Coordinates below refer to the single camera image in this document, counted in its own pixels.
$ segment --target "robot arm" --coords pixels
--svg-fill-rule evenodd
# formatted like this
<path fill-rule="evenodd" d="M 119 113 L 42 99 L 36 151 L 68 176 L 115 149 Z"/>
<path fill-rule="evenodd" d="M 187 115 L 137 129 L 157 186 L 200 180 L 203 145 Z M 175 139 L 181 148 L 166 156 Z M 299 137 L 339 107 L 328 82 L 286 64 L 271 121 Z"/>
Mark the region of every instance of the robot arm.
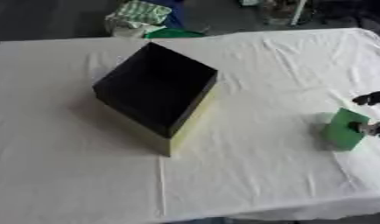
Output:
<path fill-rule="evenodd" d="M 365 105 L 365 104 L 369 106 L 376 105 L 380 103 L 380 91 L 374 92 L 371 94 L 364 94 L 364 95 L 358 96 L 352 101 L 357 103 L 360 106 Z"/>
<path fill-rule="evenodd" d="M 380 103 L 380 91 L 371 94 L 364 94 L 356 97 L 352 100 L 356 104 L 373 106 Z M 380 137 L 380 122 L 375 124 L 352 122 L 349 124 L 349 128 L 358 132 L 373 137 Z"/>

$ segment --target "gray floor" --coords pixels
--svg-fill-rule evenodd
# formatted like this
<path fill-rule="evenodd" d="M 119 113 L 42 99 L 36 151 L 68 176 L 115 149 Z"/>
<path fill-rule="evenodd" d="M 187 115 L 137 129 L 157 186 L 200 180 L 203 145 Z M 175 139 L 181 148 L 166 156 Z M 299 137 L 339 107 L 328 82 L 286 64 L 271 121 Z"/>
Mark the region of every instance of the gray floor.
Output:
<path fill-rule="evenodd" d="M 120 0 L 0 0 L 2 40 L 70 39 L 101 37 L 104 16 Z M 318 21 L 298 27 L 267 26 L 257 8 L 241 7 L 236 0 L 186 0 L 185 24 L 188 30 L 210 28 L 210 35 L 287 29 L 350 27 L 349 20 L 321 25 Z"/>

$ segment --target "table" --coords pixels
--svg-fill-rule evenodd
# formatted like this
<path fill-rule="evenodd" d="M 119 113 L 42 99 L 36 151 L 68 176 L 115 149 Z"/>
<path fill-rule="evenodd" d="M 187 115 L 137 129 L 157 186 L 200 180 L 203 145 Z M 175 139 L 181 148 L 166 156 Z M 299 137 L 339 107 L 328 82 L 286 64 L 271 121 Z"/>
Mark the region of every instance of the table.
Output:
<path fill-rule="evenodd" d="M 157 44 L 219 69 L 215 102 L 173 158 L 131 138 L 91 83 L 147 43 L 0 45 L 0 223 L 146 223 L 240 214 L 380 212 L 380 139 L 330 151 L 339 107 L 380 119 L 380 38 L 360 29 L 249 32 Z"/>

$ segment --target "black box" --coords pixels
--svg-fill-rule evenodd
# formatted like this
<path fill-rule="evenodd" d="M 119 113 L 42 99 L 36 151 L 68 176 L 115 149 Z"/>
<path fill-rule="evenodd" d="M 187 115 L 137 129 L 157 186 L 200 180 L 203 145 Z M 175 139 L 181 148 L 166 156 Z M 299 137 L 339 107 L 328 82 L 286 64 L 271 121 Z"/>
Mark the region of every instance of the black box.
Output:
<path fill-rule="evenodd" d="M 149 43 L 94 86 L 96 97 L 162 138 L 159 150 L 170 156 L 171 141 L 211 88 L 217 71 L 163 46 Z M 136 127 L 136 132 L 144 132 Z"/>

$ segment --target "green block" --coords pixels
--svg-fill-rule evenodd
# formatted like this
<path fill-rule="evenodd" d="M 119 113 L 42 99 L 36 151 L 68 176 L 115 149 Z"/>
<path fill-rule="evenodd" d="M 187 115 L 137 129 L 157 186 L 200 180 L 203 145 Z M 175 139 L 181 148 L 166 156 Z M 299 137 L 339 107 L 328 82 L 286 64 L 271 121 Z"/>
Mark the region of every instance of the green block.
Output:
<path fill-rule="evenodd" d="M 364 138 L 364 134 L 348 128 L 351 122 L 368 123 L 369 118 L 345 108 L 340 108 L 332 122 L 322 131 L 322 136 L 339 151 L 351 151 Z"/>

